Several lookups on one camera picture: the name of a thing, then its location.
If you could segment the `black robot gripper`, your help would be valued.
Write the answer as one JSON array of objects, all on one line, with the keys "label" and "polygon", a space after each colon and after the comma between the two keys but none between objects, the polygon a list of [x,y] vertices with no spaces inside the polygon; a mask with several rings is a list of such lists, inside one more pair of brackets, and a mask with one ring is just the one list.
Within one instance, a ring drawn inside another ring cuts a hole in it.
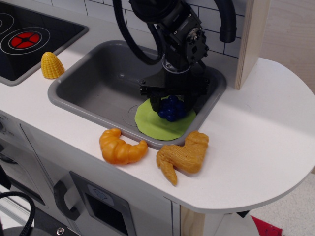
[{"label": "black robot gripper", "polygon": [[207,66],[199,60],[193,65],[175,68],[164,55],[162,68],[156,74],[141,79],[140,94],[150,97],[150,104],[155,112],[161,108],[161,97],[168,95],[184,96],[184,110],[189,112],[196,104],[198,97],[207,93],[210,80],[206,78]]}]

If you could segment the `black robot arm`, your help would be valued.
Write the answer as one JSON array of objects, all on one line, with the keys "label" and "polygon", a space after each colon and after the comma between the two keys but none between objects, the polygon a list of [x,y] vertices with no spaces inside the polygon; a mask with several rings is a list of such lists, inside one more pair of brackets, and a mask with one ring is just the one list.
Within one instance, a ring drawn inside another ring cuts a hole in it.
[{"label": "black robot arm", "polygon": [[207,56],[206,36],[201,21],[182,0],[131,0],[135,15],[145,22],[157,45],[157,58],[151,59],[130,35],[127,43],[144,63],[161,63],[162,69],[142,81],[141,93],[150,99],[152,109],[162,109],[162,98],[179,95],[184,110],[190,111],[199,96],[206,94],[209,79],[202,58]]}]

